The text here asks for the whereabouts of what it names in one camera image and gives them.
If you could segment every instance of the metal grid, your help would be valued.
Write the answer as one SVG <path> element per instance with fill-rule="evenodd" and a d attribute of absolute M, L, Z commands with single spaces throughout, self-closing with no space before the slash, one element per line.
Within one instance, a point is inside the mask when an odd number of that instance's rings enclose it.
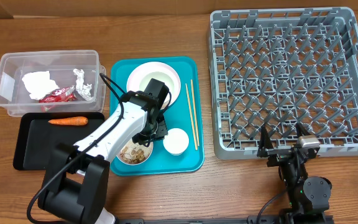
<path fill-rule="evenodd" d="M 263 124 L 275 147 L 288 148 L 297 122 L 327 156 L 358 155 L 358 30 L 350 9 L 216 11 L 210 35 L 217 156 L 255 157 Z"/>

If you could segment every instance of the chopstick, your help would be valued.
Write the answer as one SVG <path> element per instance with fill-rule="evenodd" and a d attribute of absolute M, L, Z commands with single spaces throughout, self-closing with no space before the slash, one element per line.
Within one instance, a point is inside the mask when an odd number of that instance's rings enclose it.
<path fill-rule="evenodd" d="M 186 85 L 186 93 L 187 93 L 187 103 L 189 105 L 189 113 L 190 113 L 190 119 L 191 119 L 191 128 L 193 130 L 193 139 L 194 139 L 194 147 L 196 148 L 196 151 L 198 150 L 197 148 L 197 142 L 196 142 L 196 134 L 194 132 L 194 124 L 193 124 L 193 114 L 191 113 L 191 104 L 190 104 L 190 97 L 189 97 L 189 90 L 187 88 L 187 83 L 185 83 Z"/>
<path fill-rule="evenodd" d="M 200 146 L 200 140 L 198 139 L 198 125 L 197 125 L 196 103 L 195 103 L 195 101 L 194 101 L 193 80 L 190 80 L 190 82 L 191 82 L 191 95 L 193 96 L 194 121 L 195 121 L 195 123 L 196 123 L 197 146 Z"/>

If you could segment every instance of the transparent container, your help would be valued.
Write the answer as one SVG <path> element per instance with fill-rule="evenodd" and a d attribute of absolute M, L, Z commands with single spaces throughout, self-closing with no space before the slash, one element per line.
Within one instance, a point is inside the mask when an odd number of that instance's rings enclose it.
<path fill-rule="evenodd" d="M 84 84 L 92 84 L 92 99 L 86 101 L 77 96 L 76 101 L 39 103 L 30 98 L 22 78 L 30 72 L 49 71 L 50 79 L 59 88 L 75 85 L 77 76 L 73 70 L 84 70 Z M 10 116 L 26 113 L 45 112 L 45 107 L 54 106 L 48 112 L 102 112 L 106 85 L 99 77 L 106 69 L 99 63 L 99 55 L 94 50 L 57 50 L 44 52 L 22 52 L 4 54 L 0 62 L 0 106 L 7 109 Z"/>

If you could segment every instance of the teal tray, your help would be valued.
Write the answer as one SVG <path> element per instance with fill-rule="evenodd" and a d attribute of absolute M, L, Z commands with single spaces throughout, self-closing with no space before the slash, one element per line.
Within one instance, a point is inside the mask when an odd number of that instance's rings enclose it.
<path fill-rule="evenodd" d="M 178 99 L 165 112 L 164 117 L 167 128 L 180 128 L 186 131 L 189 136 L 189 146 L 180 156 L 173 156 L 167 152 L 162 141 L 155 141 L 153 152 L 150 157 L 142 164 L 129 166 L 115 158 L 110 169 L 120 176 L 151 175 L 151 174 L 170 174 L 179 172 L 197 171 L 204 163 L 204 137 L 203 122 L 201 119 L 200 89 L 198 88 L 197 66 L 193 59 L 189 57 L 164 57 L 164 58 L 143 58 L 118 61 L 111 69 L 111 79 L 126 91 L 126 84 L 131 72 L 139 65 L 146 62 L 162 62 L 171 66 L 177 71 L 181 89 Z M 195 150 L 193 132 L 187 103 L 186 86 L 187 83 L 191 101 L 190 80 L 193 79 L 195 103 L 197 111 L 198 134 L 200 146 Z M 110 115 L 118 105 L 117 99 L 110 96 Z"/>

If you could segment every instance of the toy carrot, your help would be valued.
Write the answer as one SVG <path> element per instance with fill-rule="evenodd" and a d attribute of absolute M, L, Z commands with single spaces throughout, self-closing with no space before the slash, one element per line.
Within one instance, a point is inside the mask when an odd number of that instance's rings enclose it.
<path fill-rule="evenodd" d="M 63 119 L 52 119 L 48 121 L 51 124 L 57 124 L 57 125 L 74 125 L 74 126 L 82 126 L 88 124 L 88 119 L 79 116 L 79 117 L 73 117 L 73 118 L 63 118 Z"/>

